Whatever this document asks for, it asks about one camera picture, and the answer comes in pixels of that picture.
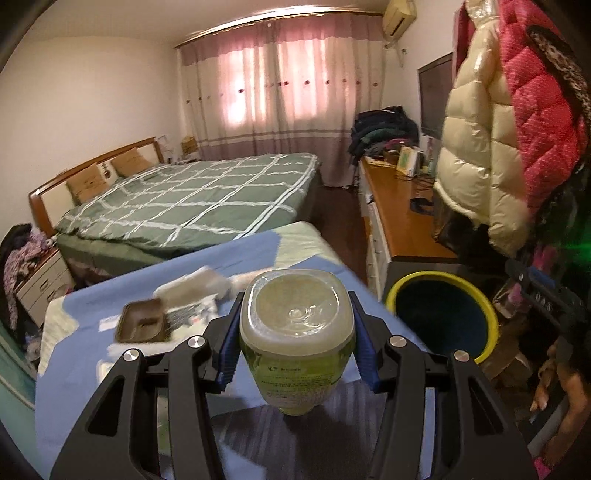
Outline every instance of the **bed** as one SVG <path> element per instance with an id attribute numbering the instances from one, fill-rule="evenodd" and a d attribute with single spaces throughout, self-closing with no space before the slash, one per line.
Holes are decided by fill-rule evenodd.
<path id="1" fill-rule="evenodd" d="M 132 149 L 153 167 L 120 178 L 112 160 Z M 67 181 L 93 164 L 109 189 L 76 205 Z M 72 273 L 93 284 L 311 214 L 320 183 L 313 154 L 164 164 L 148 138 L 61 173 L 29 195 L 37 225 L 56 235 Z"/>
<path id="2" fill-rule="evenodd" d="M 385 310 L 305 222 L 210 247 L 84 288 L 51 302 L 46 314 L 35 410 L 37 446 L 46 467 L 43 474 L 49 473 L 98 385 L 98 365 L 108 358 L 107 347 L 113 341 L 116 322 L 112 319 L 128 302 L 148 298 L 163 283 L 204 265 L 223 275 L 268 267 L 329 271 L 348 290 L 356 292 L 368 314 L 384 318 L 392 333 L 421 345 L 416 335 Z M 231 301 L 221 303 L 219 314 L 227 314 L 230 306 Z M 300 419 L 286 421 L 278 410 L 264 403 L 241 357 L 225 393 L 208 397 L 207 401 L 228 480 L 361 480 L 367 475 L 385 399 L 373 395 L 361 383 L 351 358 L 336 392 L 321 407 Z M 422 478 L 429 474 L 433 454 L 433 409 L 434 395 L 427 393 Z M 170 457 L 161 453 L 162 476 L 172 478 Z"/>

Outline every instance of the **wooden headboard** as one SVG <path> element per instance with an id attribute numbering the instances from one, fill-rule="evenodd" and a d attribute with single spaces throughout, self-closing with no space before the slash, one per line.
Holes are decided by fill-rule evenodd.
<path id="1" fill-rule="evenodd" d="M 115 169 L 111 165 L 111 159 L 117 155 L 137 148 L 138 151 L 146 158 L 146 160 L 157 164 L 163 163 L 162 152 L 160 146 L 154 137 L 140 140 L 139 142 L 126 145 L 111 152 L 107 152 L 91 160 L 85 161 L 70 170 L 60 173 L 57 177 L 44 183 L 29 194 L 29 203 L 31 204 L 31 211 L 37 226 L 45 232 L 47 236 L 56 234 L 54 226 L 60 221 L 71 208 L 75 207 L 74 199 L 67 187 L 66 180 L 72 175 L 90 167 L 96 163 L 99 168 L 105 173 L 110 174 L 106 181 L 113 184 L 118 178 Z"/>

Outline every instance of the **pink curtain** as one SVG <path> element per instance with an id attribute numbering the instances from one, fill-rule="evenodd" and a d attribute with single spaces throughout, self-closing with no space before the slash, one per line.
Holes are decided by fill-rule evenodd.
<path id="1" fill-rule="evenodd" d="M 311 152 L 326 185 L 351 184 L 355 115 L 381 106 L 381 31 L 377 16 L 309 15 L 183 46 L 185 114 L 202 159 Z"/>

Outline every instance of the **bottle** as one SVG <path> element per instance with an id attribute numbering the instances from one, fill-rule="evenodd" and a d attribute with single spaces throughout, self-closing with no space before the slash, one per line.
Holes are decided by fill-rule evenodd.
<path id="1" fill-rule="evenodd" d="M 292 416 L 328 398 L 355 346 L 349 295 L 320 270 L 259 275 L 245 293 L 240 333 L 264 400 Z"/>

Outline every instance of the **small bed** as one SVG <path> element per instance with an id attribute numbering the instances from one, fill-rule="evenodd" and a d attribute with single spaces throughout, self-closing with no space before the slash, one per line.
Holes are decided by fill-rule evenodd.
<path id="1" fill-rule="evenodd" d="M 130 151 L 151 168 L 127 178 L 113 160 Z M 68 181 L 96 164 L 109 189 L 81 205 Z M 164 164 L 154 138 L 84 162 L 29 195 L 37 225 L 72 273 L 94 284 L 311 214 L 320 183 L 313 154 Z"/>

